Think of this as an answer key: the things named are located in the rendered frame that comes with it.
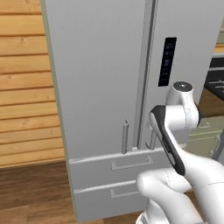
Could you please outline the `pale green cupboard run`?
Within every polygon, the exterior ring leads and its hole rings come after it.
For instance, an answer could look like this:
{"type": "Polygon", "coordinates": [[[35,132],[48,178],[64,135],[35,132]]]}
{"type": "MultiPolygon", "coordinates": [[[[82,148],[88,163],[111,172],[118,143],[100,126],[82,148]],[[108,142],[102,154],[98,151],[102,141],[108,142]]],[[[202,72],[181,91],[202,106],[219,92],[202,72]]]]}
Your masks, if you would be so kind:
{"type": "Polygon", "coordinates": [[[185,150],[198,156],[210,158],[214,154],[224,129],[224,116],[202,118],[187,140],[185,150]]]}

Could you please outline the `grey fridge door with panel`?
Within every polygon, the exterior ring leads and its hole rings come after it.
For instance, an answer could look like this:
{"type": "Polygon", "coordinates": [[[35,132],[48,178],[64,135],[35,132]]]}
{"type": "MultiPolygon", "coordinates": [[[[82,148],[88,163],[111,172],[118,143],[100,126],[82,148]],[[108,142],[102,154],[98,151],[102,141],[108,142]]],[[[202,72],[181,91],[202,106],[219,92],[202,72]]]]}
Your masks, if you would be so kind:
{"type": "Polygon", "coordinates": [[[151,141],[148,115],[154,106],[165,103],[169,90],[158,85],[165,40],[177,39],[169,82],[192,84],[193,98],[198,102],[223,19],[224,0],[156,0],[140,149],[146,149],[151,141]]]}

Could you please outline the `grey fridge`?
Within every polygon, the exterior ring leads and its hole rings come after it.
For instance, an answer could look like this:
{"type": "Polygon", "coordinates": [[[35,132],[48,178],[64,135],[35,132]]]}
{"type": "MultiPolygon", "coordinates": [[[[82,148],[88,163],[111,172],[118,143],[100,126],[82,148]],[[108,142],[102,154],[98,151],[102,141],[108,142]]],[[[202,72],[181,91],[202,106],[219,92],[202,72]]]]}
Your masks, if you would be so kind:
{"type": "MultiPolygon", "coordinates": [[[[149,52],[150,52],[150,45],[151,45],[151,30],[152,30],[152,26],[153,26],[153,15],[155,12],[155,5],[156,5],[156,0],[152,0],[150,26],[149,26],[149,30],[147,33],[147,52],[145,54],[145,57],[143,58],[143,63],[144,63],[143,79],[142,79],[142,84],[141,84],[141,91],[139,93],[140,112],[139,112],[138,124],[137,124],[136,144],[132,147],[132,149],[128,150],[127,152],[142,151],[142,149],[139,148],[139,144],[141,142],[141,133],[142,133],[142,126],[143,126],[143,118],[144,118],[145,84],[146,84],[146,76],[147,76],[147,71],[148,71],[149,52]]],[[[57,86],[57,79],[56,79],[56,74],[55,74],[55,69],[54,69],[53,55],[51,53],[52,45],[51,45],[51,37],[50,37],[49,25],[48,25],[48,20],[47,20],[47,15],[46,15],[46,0],[41,0],[41,8],[42,8],[42,15],[43,15],[44,26],[45,26],[45,35],[46,35],[47,48],[48,48],[48,52],[49,52],[50,65],[51,65],[51,70],[52,70],[52,80],[53,80],[53,84],[54,84],[56,103],[57,103],[57,108],[58,108],[58,113],[59,113],[59,124],[60,124],[61,135],[62,135],[62,139],[63,139],[63,147],[64,147],[65,157],[66,157],[66,168],[67,168],[67,173],[68,173],[68,178],[69,178],[70,191],[72,194],[73,209],[74,209],[74,214],[75,214],[74,189],[73,189],[73,183],[72,183],[72,179],[71,179],[69,159],[79,159],[79,158],[70,158],[67,153],[65,130],[64,130],[62,112],[61,112],[61,107],[60,107],[59,90],[58,90],[58,86],[57,86]]],[[[170,75],[171,75],[171,70],[172,70],[172,62],[173,62],[173,56],[174,56],[174,52],[175,52],[176,42],[177,42],[176,38],[167,38],[164,42],[164,51],[163,51],[162,64],[161,64],[161,68],[160,68],[160,75],[159,75],[159,81],[158,81],[158,85],[160,87],[168,87],[169,90],[170,90],[171,86],[173,85],[173,83],[171,84],[169,82],[169,80],[170,80],[170,75]]],[[[149,116],[148,116],[148,122],[149,122],[149,126],[150,126],[151,130],[153,130],[153,128],[151,127],[150,121],[149,121],[149,116]]],[[[175,136],[178,144],[180,145],[180,147],[183,150],[185,150],[186,140],[187,140],[187,137],[188,137],[190,131],[191,131],[191,129],[183,129],[183,130],[176,130],[173,132],[173,135],[175,136]]],[[[162,144],[160,143],[160,141],[158,139],[158,136],[156,138],[155,149],[156,148],[162,148],[164,150],[162,144]]],[[[135,213],[137,213],[137,218],[143,211],[135,212],[135,213]]]]}

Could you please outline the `wide grey fridge door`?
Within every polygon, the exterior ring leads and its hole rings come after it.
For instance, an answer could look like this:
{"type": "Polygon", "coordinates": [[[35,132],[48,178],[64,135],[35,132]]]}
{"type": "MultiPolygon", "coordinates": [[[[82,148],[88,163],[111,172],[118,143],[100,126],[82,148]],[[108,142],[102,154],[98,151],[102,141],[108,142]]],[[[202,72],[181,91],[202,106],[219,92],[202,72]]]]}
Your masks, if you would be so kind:
{"type": "Polygon", "coordinates": [[[137,142],[152,0],[45,0],[67,153],[88,158],[137,142]]]}

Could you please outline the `black oven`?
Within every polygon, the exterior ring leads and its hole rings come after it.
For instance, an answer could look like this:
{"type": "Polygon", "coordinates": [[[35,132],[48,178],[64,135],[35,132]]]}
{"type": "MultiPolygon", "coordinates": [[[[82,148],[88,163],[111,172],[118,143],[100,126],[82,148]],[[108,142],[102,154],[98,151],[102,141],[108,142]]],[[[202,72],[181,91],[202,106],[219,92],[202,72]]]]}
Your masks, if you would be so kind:
{"type": "Polygon", "coordinates": [[[213,55],[204,87],[224,101],[224,53],[213,55]]]}

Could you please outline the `low grey fridge drawer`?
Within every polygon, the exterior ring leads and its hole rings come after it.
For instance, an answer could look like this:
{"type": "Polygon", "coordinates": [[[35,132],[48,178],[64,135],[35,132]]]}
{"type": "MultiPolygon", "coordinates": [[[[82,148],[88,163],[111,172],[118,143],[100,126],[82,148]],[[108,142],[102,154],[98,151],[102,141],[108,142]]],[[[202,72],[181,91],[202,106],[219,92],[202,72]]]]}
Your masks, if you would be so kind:
{"type": "Polygon", "coordinates": [[[111,189],[114,189],[116,194],[138,192],[135,180],[74,190],[76,220],[78,222],[94,221],[131,214],[146,208],[147,199],[140,193],[111,199],[109,192],[111,189]]]}

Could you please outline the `tall grey fridge drawer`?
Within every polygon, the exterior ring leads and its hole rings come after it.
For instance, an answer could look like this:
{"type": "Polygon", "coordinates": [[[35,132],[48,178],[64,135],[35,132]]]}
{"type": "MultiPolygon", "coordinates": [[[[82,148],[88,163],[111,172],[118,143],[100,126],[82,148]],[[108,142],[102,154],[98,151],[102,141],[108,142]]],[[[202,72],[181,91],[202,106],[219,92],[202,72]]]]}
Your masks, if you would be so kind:
{"type": "Polygon", "coordinates": [[[162,148],[135,150],[126,154],[116,153],[97,157],[69,159],[74,190],[134,180],[140,172],[169,168],[171,166],[162,148]],[[150,156],[153,164],[122,170],[112,170],[111,162],[117,165],[131,165],[146,162],[150,156]]]}

